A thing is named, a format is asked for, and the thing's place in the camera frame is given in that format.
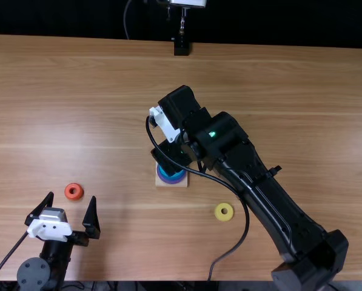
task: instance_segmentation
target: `yellow ring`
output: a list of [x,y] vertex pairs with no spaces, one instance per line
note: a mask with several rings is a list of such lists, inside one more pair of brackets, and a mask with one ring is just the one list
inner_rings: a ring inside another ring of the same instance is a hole
[[228,203],[220,203],[216,206],[215,216],[220,221],[230,221],[233,217],[233,207]]

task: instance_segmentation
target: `wood grain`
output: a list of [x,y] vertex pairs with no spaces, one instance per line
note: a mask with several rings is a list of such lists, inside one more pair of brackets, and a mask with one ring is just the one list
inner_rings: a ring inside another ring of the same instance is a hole
[[[350,247],[337,279],[362,280],[362,50],[195,44],[189,57],[172,52],[169,42],[0,36],[0,261],[52,190],[75,229],[98,199],[101,239],[74,248],[66,279],[206,279],[243,231],[241,205],[197,176],[187,189],[156,188],[144,129],[148,109],[187,84],[211,114],[236,117],[267,166],[283,167],[277,179],[304,211],[343,231]],[[85,188],[82,201],[65,199],[71,182]],[[215,219],[220,202],[234,206],[230,222]],[[251,219],[246,242],[214,279],[270,280],[281,263]],[[41,247],[25,240],[0,279],[15,279]]]

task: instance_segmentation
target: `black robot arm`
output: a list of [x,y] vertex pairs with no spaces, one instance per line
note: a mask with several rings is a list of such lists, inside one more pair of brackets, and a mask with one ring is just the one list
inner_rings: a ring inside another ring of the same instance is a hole
[[71,230],[65,211],[52,207],[53,192],[25,220],[30,237],[44,242],[39,258],[24,261],[17,279],[21,291],[57,291],[63,285],[73,246],[87,247],[89,239],[99,239],[100,226],[93,196],[84,220],[84,232]]
[[[182,86],[159,101],[157,109],[171,124],[176,138],[159,147],[181,164],[203,162],[236,188],[274,241],[283,263],[272,271],[280,290],[316,291],[343,268],[348,241],[339,231],[326,232],[308,217],[284,191],[274,176],[281,169],[267,169],[248,135],[226,112],[211,117],[201,108],[192,90]],[[152,114],[150,122],[167,128]],[[172,175],[177,166],[156,149],[152,155]]]

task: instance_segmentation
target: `orange ring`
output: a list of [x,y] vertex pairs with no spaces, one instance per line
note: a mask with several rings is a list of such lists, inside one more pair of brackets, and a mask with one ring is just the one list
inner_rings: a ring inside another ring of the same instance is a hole
[[80,184],[71,183],[65,188],[65,196],[69,200],[78,200],[84,194],[84,189]]

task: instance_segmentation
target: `black background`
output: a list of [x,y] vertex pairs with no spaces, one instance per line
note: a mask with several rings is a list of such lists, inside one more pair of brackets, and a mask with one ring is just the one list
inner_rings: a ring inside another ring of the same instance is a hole
[[[125,38],[126,0],[0,0],[0,33]],[[132,39],[169,41],[179,27],[155,0],[132,0],[127,29]],[[208,0],[189,10],[193,42],[315,45],[362,48],[362,1]]]

